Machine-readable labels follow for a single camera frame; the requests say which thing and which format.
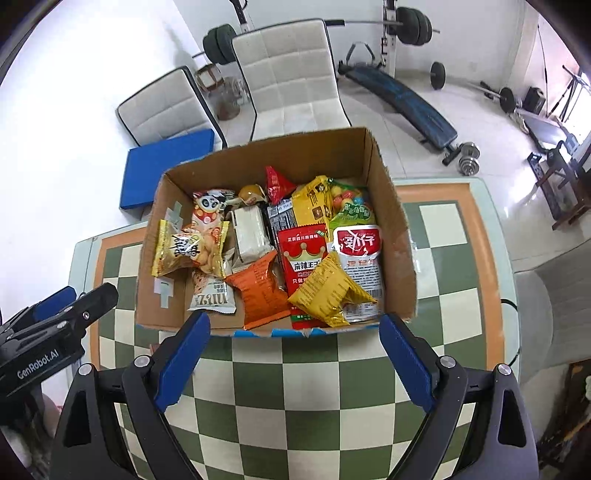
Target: white wall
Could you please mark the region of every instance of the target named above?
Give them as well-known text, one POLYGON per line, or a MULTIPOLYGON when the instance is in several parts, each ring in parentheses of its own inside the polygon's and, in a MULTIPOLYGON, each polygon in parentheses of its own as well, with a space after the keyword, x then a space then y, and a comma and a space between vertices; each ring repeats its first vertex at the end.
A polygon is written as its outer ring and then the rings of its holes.
MULTIPOLYGON (((198 43, 210 28, 223 23, 238 30, 238 20, 228 0, 174 0, 198 43)), ((445 64, 450 75, 506 84, 515 60, 524 0, 407 0, 400 6, 417 8, 441 34, 422 47, 401 45, 397 67, 429 71, 434 61, 445 64)), ((246 9, 255 28, 302 18, 381 20, 382 0, 250 0, 246 9)), ((378 56, 380 25, 329 28, 335 61, 344 60, 354 41, 367 42, 378 56)))
POLYGON ((115 108, 197 49, 172 0, 63 0, 27 40, 0 86, 5 319, 67 285, 76 242, 136 221, 115 108))

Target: cardboard box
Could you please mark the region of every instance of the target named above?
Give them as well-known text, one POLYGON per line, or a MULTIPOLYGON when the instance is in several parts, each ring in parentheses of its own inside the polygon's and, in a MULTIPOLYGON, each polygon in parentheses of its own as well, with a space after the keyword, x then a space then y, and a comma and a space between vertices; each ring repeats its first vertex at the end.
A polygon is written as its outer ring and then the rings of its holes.
MULTIPOLYGON (((189 269, 177 270, 163 279, 151 275, 159 220, 172 219, 179 225, 189 223, 192 193, 196 190, 218 187, 238 191, 252 183, 263 186, 266 165, 274 166, 297 184, 324 174, 337 179, 355 179, 367 185, 382 228, 385 310, 396 312, 404 319, 414 316, 417 284, 404 211, 371 133, 365 128, 346 128, 252 142, 211 153, 202 160, 187 162, 166 172, 156 191, 142 246, 135 321, 145 327, 178 330, 191 313, 186 310, 193 295, 189 269)), ((235 314, 209 312, 213 335, 231 335, 242 329, 243 304, 238 292, 235 296, 235 314)), ((357 330, 371 323, 376 320, 326 331, 357 330)), ((289 317, 253 332, 265 336, 274 329, 291 329, 289 317)))

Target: blue mat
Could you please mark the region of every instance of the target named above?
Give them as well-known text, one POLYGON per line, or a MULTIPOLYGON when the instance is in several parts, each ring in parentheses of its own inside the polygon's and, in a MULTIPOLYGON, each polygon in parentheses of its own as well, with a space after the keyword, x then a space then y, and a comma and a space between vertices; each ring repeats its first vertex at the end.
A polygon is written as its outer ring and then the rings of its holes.
POLYGON ((187 160, 197 160, 213 151, 213 130, 200 130, 181 137, 132 148, 127 154, 119 206, 125 209, 149 205, 162 174, 187 160))

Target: snack package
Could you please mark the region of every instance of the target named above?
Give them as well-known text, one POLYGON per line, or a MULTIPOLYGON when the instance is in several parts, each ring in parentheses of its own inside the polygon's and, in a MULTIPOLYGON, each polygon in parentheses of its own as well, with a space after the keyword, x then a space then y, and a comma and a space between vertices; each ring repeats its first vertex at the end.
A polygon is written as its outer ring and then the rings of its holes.
POLYGON ((204 232, 220 227, 224 220, 225 209, 230 200, 236 198, 233 190, 216 189, 193 193, 193 217, 191 227, 204 232))
MULTIPOLYGON (((279 252, 288 295, 293 295, 328 255, 326 236, 326 225, 297 226, 279 232, 279 252)), ((311 320, 311 317, 292 305, 291 321, 300 320, 311 320)))
POLYGON ((267 218, 273 235, 271 241, 275 245, 275 248, 279 249, 279 238, 277 234, 282 230, 297 226, 296 214, 294 213, 291 199, 282 200, 275 206, 269 205, 267 207, 267 218))
POLYGON ((213 310, 220 313, 236 312, 234 290, 221 278, 193 270, 195 292, 188 310, 213 310))
POLYGON ((295 221, 299 226, 323 223, 328 230, 333 217, 329 179, 319 175, 291 196, 295 221))
POLYGON ((161 277, 179 268, 197 267, 216 277, 222 274, 222 244, 228 222, 221 228, 198 232, 190 227, 178 231, 168 220, 160 220, 152 275, 161 277))
POLYGON ((235 268, 246 267, 273 250, 265 233, 262 213, 257 205, 231 211, 232 225, 236 238, 235 268))
POLYGON ((238 192, 238 196, 236 198, 246 206, 268 201, 265 192, 263 192, 261 186, 257 185, 256 183, 252 185, 244 185, 238 192))
POLYGON ((279 289, 271 271, 276 256, 277 250, 272 250, 246 270, 226 278, 228 284, 238 288, 242 293, 245 330, 259 327, 290 314, 287 293, 279 289))
POLYGON ((335 213, 329 223, 331 231, 340 226, 375 224, 374 210, 366 187, 352 187, 331 180, 330 194, 335 213))
POLYGON ((377 225, 338 227, 333 232, 333 248, 339 254, 340 265, 377 303, 346 305, 345 320, 363 322, 383 313, 384 282, 378 257, 382 251, 381 231, 377 225))
POLYGON ((289 301, 331 327, 349 324, 343 316, 343 304, 376 302, 345 273, 337 252, 320 262, 289 301))
POLYGON ((282 199, 293 192, 296 186, 273 167, 266 166, 265 171, 267 172, 267 193, 269 194, 269 200, 271 201, 271 205, 277 205, 282 199))
POLYGON ((192 267, 191 256, 199 254, 203 244, 201 233, 179 232, 172 222, 160 220, 152 275, 161 277, 179 268, 192 267))

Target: green and white checkered pattern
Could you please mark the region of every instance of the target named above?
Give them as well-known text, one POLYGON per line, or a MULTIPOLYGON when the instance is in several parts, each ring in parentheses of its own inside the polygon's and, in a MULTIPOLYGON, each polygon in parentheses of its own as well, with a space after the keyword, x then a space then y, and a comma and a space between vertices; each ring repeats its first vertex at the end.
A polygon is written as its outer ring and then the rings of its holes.
MULTIPOLYGON (((418 316, 410 324, 439 355, 484 368, 478 275, 454 203, 405 204, 417 244, 418 316)), ((168 332, 134 325, 139 246, 107 250, 117 308, 99 322, 100 363, 149 354, 168 332)), ((138 473, 152 478, 125 405, 119 423, 138 473)), ((472 418, 464 406, 437 478, 451 475, 472 418)), ((313 338, 212 337, 166 417, 208 480, 386 478, 423 419, 376 329, 313 338)))

